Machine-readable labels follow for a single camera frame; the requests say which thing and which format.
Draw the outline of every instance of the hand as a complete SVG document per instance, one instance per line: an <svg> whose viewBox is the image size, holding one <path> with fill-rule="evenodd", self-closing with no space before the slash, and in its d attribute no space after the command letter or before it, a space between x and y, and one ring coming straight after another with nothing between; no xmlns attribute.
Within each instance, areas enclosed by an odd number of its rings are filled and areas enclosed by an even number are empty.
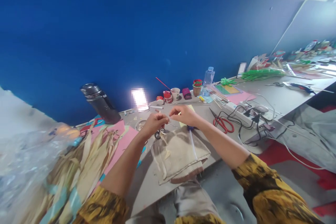
<svg viewBox="0 0 336 224"><path fill-rule="evenodd" d="M187 124L192 127L198 127L204 120L195 111L188 106L175 106L169 113L171 119Z"/></svg>
<svg viewBox="0 0 336 224"><path fill-rule="evenodd" d="M152 135L155 134L155 132L157 132L161 128L164 128L165 124L168 123L169 117L165 114L150 114L139 134L143 135L143 137L148 140Z"/></svg>

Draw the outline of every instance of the finger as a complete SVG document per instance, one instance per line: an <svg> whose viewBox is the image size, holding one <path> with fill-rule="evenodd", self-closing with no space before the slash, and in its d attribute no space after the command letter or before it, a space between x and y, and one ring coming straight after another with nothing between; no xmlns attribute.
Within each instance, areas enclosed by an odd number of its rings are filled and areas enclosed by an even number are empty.
<svg viewBox="0 0 336 224"><path fill-rule="evenodd" d="M169 118L165 117L165 118L162 118L161 120L159 120L159 125L164 126L168 122L169 122Z"/></svg>
<svg viewBox="0 0 336 224"><path fill-rule="evenodd" d="M175 120L175 121L181 121L181 116L180 115L171 115L170 119Z"/></svg>
<svg viewBox="0 0 336 224"><path fill-rule="evenodd" d="M162 113L156 113L153 114L156 120L161 120L162 118L166 118L168 117L166 114L162 114Z"/></svg>
<svg viewBox="0 0 336 224"><path fill-rule="evenodd" d="M181 111L182 111L182 106L174 106L171 112L169 113L169 116L171 117L172 115L177 115Z"/></svg>

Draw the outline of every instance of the blue panel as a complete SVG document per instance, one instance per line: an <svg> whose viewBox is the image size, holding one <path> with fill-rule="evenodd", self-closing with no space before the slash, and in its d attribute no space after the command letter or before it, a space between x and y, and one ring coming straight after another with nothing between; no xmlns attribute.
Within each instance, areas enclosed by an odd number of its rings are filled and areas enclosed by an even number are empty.
<svg viewBox="0 0 336 224"><path fill-rule="evenodd" d="M0 85L57 121L95 116L79 91L97 82L118 110L215 81L271 52L301 0L0 0Z"/></svg>
<svg viewBox="0 0 336 224"><path fill-rule="evenodd" d="M297 14L276 50L292 52L313 40L336 38L336 4L308 0Z"/></svg>

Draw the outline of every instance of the person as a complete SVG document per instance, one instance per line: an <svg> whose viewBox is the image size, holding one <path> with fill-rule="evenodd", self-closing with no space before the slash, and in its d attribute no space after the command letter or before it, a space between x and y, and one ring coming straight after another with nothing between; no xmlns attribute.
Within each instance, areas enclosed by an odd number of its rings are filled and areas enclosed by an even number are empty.
<svg viewBox="0 0 336 224"><path fill-rule="evenodd" d="M204 120L187 106L175 106L170 119L197 127L244 189L244 197L258 223L322 223L306 202L258 157ZM124 200L130 188L141 151L157 130L169 123L167 115L151 114L141 131L106 175L101 185L87 199L74 220L78 223L124 223L128 207ZM224 223L208 194L196 180L180 185L174 192L175 223ZM163 216L136 223L164 223Z"/></svg>

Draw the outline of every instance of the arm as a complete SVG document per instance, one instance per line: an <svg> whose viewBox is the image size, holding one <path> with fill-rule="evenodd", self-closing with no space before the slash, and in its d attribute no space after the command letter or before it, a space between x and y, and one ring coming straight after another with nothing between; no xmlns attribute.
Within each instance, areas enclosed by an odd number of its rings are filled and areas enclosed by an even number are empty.
<svg viewBox="0 0 336 224"><path fill-rule="evenodd" d="M243 187L244 197L258 223L322 223L275 170L190 108L176 106L169 115L204 133Z"/></svg>
<svg viewBox="0 0 336 224"><path fill-rule="evenodd" d="M74 224L125 222L128 208L124 197L130 189L142 149L146 141L168 122L169 118L164 114L150 114L100 186L82 205Z"/></svg>

